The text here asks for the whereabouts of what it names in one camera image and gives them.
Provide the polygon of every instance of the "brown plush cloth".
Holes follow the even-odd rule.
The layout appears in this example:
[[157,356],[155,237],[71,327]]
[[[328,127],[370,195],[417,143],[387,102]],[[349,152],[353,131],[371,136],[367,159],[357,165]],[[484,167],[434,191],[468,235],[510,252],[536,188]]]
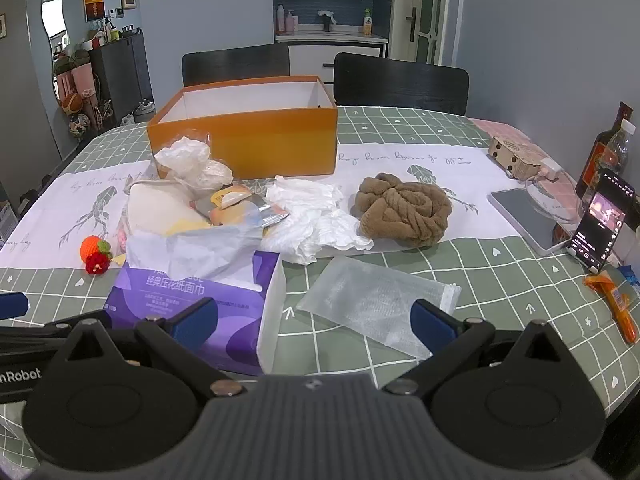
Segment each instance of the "brown plush cloth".
[[431,247],[444,235],[451,201],[434,184],[401,182],[392,174],[367,177],[356,195],[364,213],[360,230],[369,238],[394,238],[413,247]]

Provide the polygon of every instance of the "orange crochet ball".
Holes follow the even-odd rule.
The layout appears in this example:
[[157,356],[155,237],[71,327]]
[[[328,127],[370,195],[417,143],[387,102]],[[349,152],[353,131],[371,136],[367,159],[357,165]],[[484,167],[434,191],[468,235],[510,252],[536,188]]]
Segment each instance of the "orange crochet ball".
[[86,263],[86,259],[88,256],[91,256],[91,254],[98,252],[99,241],[100,237],[92,235],[85,238],[82,242],[82,245],[80,246],[80,259],[84,264]]

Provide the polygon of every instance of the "white door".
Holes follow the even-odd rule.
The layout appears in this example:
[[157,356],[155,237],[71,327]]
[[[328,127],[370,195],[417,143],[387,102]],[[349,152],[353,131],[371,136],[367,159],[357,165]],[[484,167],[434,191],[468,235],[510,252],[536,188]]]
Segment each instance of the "white door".
[[393,0],[389,57],[440,64],[449,0]]

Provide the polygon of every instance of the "red crochet flower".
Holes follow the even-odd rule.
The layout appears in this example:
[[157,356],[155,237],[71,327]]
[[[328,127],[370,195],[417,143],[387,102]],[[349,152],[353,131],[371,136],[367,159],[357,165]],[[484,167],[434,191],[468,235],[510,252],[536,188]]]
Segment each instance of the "red crochet flower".
[[86,258],[86,271],[89,274],[104,274],[109,268],[109,257],[101,252],[89,254]]

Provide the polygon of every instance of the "bathroom mirror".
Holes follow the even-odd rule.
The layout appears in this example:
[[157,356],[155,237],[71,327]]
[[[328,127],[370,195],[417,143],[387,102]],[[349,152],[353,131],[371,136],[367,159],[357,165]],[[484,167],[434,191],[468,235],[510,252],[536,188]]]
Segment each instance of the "bathroom mirror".
[[53,91],[56,97],[58,94],[58,82],[55,70],[55,64],[58,56],[69,44],[69,36],[66,33],[65,17],[62,13],[62,0],[42,0],[40,6],[42,13],[42,24],[47,31],[49,44],[51,47],[51,77],[53,82]]

